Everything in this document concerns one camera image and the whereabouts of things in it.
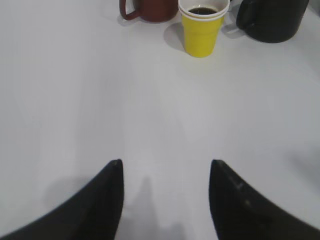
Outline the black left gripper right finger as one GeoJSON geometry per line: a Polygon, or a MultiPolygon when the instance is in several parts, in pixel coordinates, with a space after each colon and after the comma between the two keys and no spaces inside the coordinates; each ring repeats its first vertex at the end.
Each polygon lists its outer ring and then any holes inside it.
{"type": "Polygon", "coordinates": [[[220,240],[318,240],[319,229],[265,198],[223,160],[211,162],[208,198],[220,240]]]}

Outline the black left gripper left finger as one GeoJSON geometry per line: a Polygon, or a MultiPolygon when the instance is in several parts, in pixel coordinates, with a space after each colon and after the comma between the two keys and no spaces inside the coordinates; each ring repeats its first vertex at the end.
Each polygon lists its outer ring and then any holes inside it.
{"type": "Polygon", "coordinates": [[[124,168],[110,161],[66,202],[4,240],[113,240],[124,205],[124,168]]]}

